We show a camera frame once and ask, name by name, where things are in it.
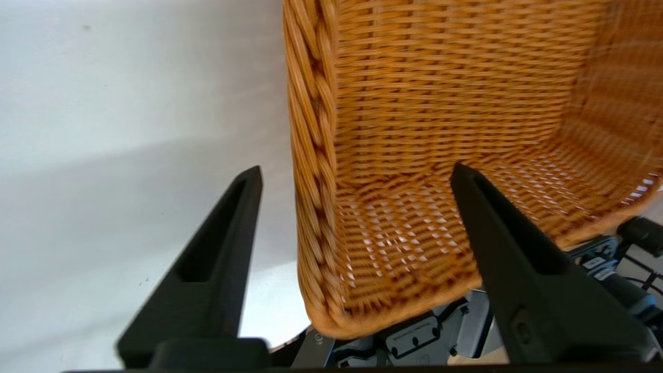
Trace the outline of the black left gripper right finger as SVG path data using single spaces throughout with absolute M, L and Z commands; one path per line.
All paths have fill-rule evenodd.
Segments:
M 480 172 L 451 187 L 512 363 L 649 363 L 661 355 L 653 295 L 594 256 L 576 264 Z

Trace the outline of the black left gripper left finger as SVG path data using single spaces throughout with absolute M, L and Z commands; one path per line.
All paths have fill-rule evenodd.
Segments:
M 244 370 L 263 342 L 238 338 L 261 203 L 261 168 L 237 175 L 118 340 L 126 370 Z

